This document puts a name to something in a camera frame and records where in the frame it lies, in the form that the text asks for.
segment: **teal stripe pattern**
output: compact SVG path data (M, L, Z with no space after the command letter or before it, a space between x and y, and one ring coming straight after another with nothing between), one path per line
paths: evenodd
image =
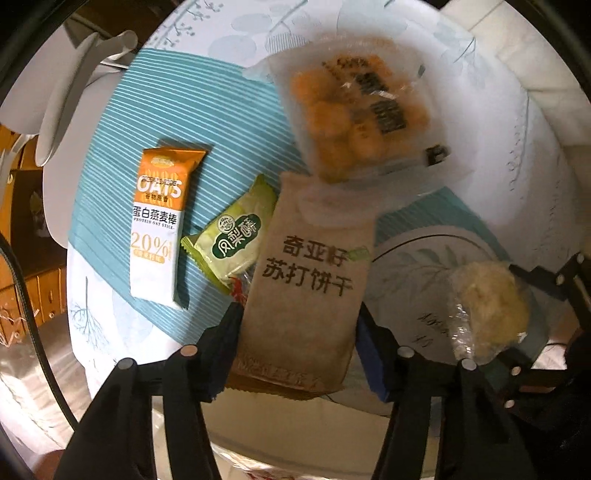
M218 292L183 251L174 310L129 295L129 239L135 178L144 148L205 145L191 179L183 235L198 232L264 173L279 190L282 171L306 172L272 85L242 68L190 54L144 49L116 88L86 156L70 243L133 309L179 343L195 342L221 320L230 297ZM378 242L429 225L475 232L501 258L486 226L449 189L384 216Z

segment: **silver rivet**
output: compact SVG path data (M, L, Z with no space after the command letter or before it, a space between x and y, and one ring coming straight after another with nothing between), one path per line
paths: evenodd
M119 370L127 370L133 364L134 364L134 360L132 358L124 358L122 360L119 360L119 363L117 364L117 368L119 368Z
M181 348L181 355L182 356L193 356L197 353L197 346L196 345L185 345Z
M399 346L397 350L398 356L402 358L412 358L414 355L414 350L409 346Z
M473 372L474 370L476 370L476 362L471 358L465 358L464 360L462 360L462 367L466 370L469 370L470 372Z

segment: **transparent plastic packaging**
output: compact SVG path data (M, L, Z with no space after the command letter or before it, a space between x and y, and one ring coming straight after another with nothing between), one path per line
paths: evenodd
M397 210L470 173L446 147L418 55L391 40L339 38L272 55L246 77L274 82L317 182L308 223L346 227Z
M527 291L503 262L473 262L453 271L448 320L456 359L484 365L527 335Z

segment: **wooden cabinet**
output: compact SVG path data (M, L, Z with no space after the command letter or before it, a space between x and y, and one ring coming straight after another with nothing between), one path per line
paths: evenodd
M0 152L12 147L18 135L0 125ZM39 235L34 204L43 195L43 169L35 165L37 139L17 155L0 205L0 232L11 244L25 277L35 315L41 325L67 309L66 250L53 238ZM0 258L0 327L3 344L26 335L24 309L17 298L10 270Z

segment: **green snack package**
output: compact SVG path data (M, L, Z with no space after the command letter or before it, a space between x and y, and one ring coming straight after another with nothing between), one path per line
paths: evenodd
M230 294L231 277L253 265L275 210L277 195L264 175L205 230L181 239L181 245L203 274Z

